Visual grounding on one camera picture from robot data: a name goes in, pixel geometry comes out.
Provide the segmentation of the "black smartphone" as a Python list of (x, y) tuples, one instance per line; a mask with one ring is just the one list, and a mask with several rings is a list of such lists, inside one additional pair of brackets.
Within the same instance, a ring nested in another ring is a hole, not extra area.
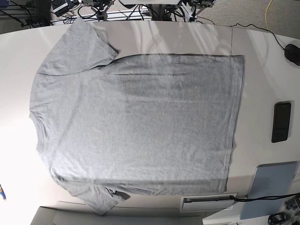
[(278, 102), (274, 105), (272, 143), (278, 143), (288, 139), (291, 106), (292, 104), (290, 102)]

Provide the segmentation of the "black computer mouse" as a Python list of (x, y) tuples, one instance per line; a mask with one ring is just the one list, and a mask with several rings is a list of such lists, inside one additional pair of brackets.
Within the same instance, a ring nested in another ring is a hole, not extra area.
[(297, 66), (300, 66), (300, 48), (293, 44), (285, 47), (285, 58)]

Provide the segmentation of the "blue-grey tablet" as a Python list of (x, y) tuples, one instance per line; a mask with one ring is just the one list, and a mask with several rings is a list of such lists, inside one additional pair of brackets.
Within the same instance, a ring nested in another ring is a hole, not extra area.
[[(257, 167), (248, 194), (254, 199), (266, 196), (286, 195), (297, 168), (297, 161), (264, 164)], [(240, 219), (268, 216), (279, 211), (282, 200), (256, 200), (244, 204)]]

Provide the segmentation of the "black electronic gadget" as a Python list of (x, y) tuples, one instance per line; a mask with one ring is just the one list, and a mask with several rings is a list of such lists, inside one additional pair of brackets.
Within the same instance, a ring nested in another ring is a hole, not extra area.
[(268, 225), (282, 225), (287, 220), (287, 214), (279, 212), (268, 217)]

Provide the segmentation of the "black white device box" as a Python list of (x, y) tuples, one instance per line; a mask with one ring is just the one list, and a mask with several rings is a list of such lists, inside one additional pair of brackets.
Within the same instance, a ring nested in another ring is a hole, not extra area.
[(64, 15), (68, 11), (68, 2), (66, 0), (52, 0), (51, 6), (57, 17)]

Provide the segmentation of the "blue orange tool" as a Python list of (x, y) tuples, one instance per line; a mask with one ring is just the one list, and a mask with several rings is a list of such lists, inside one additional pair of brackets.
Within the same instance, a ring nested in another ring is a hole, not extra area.
[(3, 190), (1, 185), (0, 185), (0, 195), (2, 196), (3, 200), (5, 201), (6, 200), (6, 195), (5, 195), (4, 190)]

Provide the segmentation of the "white monitor base stand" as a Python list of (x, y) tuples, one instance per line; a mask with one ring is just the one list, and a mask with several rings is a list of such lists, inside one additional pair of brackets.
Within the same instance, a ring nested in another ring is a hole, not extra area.
[(177, 5), (180, 0), (119, 0), (123, 5)]

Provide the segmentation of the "grey T-shirt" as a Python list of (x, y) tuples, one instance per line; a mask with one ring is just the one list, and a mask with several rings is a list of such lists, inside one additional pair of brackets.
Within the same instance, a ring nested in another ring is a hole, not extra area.
[(220, 194), (243, 70), (241, 55), (118, 58), (76, 19), (33, 81), (37, 151), (52, 179), (99, 215), (129, 194)]

